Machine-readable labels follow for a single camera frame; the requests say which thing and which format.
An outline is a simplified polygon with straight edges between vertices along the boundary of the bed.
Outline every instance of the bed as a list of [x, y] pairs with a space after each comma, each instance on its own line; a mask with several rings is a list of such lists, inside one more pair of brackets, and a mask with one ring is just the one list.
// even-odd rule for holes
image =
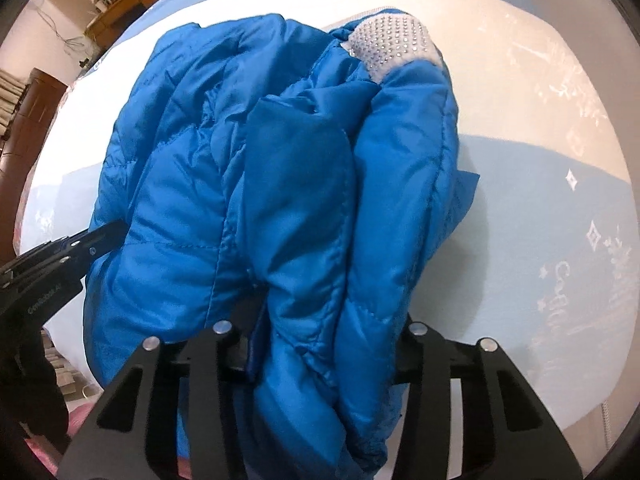
[[[385, 7], [417, 16], [444, 54], [460, 106], [460, 168], [481, 175], [469, 215], [428, 263], [412, 316], [448, 338], [496, 338], [567, 428], [622, 373], [640, 240], [607, 112], [529, 0], [160, 0], [60, 108], [30, 185], [20, 252], [87, 227], [114, 120], [166, 31], [268, 12], [329, 29]], [[90, 378], [82, 300], [47, 329]]]

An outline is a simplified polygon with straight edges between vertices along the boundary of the wooden cabinet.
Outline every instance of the wooden cabinet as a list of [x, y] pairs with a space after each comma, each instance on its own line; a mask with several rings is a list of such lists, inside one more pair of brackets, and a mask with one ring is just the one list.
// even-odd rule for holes
[[127, 27], [158, 0], [118, 0], [105, 10], [85, 34], [102, 49], [113, 45]]
[[40, 155], [49, 125], [66, 85], [38, 69], [31, 71], [26, 93], [0, 152], [0, 266], [15, 258], [15, 215], [22, 188]]

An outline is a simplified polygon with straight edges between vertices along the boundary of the metal rivet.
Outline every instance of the metal rivet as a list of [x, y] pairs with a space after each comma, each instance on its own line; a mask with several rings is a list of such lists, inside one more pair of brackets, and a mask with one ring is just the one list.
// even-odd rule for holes
[[417, 336], [426, 335], [428, 331], [429, 329], [427, 328], [427, 326], [424, 323], [421, 323], [420, 321], [416, 321], [414, 323], [411, 323], [411, 325], [409, 325], [409, 332], [411, 332], [413, 335], [417, 335]]
[[490, 337], [480, 340], [480, 348], [485, 352], [495, 352], [498, 349], [498, 343]]
[[144, 348], [147, 352], [151, 352], [160, 346], [160, 340], [156, 336], [147, 337], [142, 342], [142, 348]]
[[226, 319], [223, 319], [219, 322], [217, 322], [214, 326], [213, 326], [213, 332], [215, 332], [218, 335], [225, 335], [229, 332], [231, 332], [231, 329], [234, 326], [231, 324], [230, 321], [227, 321]]

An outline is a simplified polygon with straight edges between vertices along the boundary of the pink fabric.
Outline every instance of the pink fabric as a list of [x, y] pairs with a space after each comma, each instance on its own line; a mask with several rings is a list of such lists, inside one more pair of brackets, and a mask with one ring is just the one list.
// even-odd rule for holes
[[[89, 412], [94, 407], [93, 402], [88, 402], [83, 404], [82, 406], [78, 406], [69, 414], [69, 429], [67, 431], [70, 437], [76, 436], [78, 430], [86, 420], [89, 415]], [[58, 471], [58, 464], [54, 462], [52, 457], [50, 457], [43, 449], [38, 446], [38, 444], [32, 440], [27, 440], [28, 446], [31, 448], [33, 453], [38, 457], [38, 459], [45, 465], [45, 467], [55, 475]], [[191, 480], [191, 465], [188, 460], [183, 458], [178, 459], [178, 475], [186, 480]]]
[[27, 446], [31, 448], [33, 454], [44, 464], [49, 472], [55, 475], [58, 472], [58, 464], [33, 440], [26, 440]]

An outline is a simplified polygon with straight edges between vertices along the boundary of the jacket sleeve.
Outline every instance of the jacket sleeve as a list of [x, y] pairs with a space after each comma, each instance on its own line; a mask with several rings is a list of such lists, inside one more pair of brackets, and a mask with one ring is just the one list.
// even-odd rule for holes
[[364, 471], [386, 462], [399, 418], [395, 344], [426, 261], [471, 205], [457, 170], [458, 107], [446, 68], [416, 60], [381, 83], [354, 148], [358, 214], [335, 336], [339, 411]]
[[[370, 82], [353, 81], [268, 96], [244, 126], [238, 243], [257, 281], [268, 284], [272, 324], [254, 403], [304, 478], [333, 478], [344, 449], [344, 427], [334, 410], [332, 345], [356, 207], [350, 134], [360, 123], [354, 116], [366, 114], [377, 91]], [[345, 100], [350, 114], [332, 113]], [[264, 439], [256, 446], [265, 446]], [[245, 453], [252, 453], [250, 447]], [[266, 454], [255, 450], [250, 461], [263, 463]], [[265, 474], [271, 468], [257, 469]]]

